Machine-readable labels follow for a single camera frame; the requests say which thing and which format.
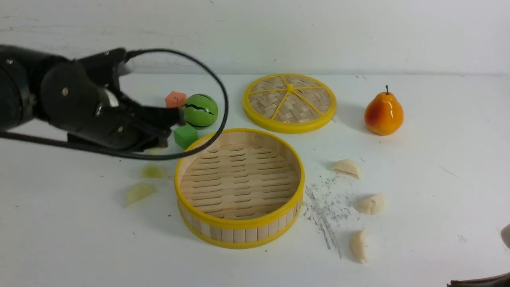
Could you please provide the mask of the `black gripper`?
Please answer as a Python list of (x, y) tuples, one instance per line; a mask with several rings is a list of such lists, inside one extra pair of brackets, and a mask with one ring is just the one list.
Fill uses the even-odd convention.
[(47, 122), (66, 132), (68, 145), (142, 152), (168, 147), (170, 130), (183, 126), (181, 108), (120, 100), (118, 66), (126, 49), (56, 63), (40, 80), (40, 106)]

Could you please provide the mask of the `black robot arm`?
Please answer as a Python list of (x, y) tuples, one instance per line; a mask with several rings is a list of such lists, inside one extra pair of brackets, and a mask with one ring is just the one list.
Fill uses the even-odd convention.
[(121, 91), (130, 58), (124, 48), (69, 59), (1, 45), (1, 137), (121, 157), (167, 147), (184, 113)]

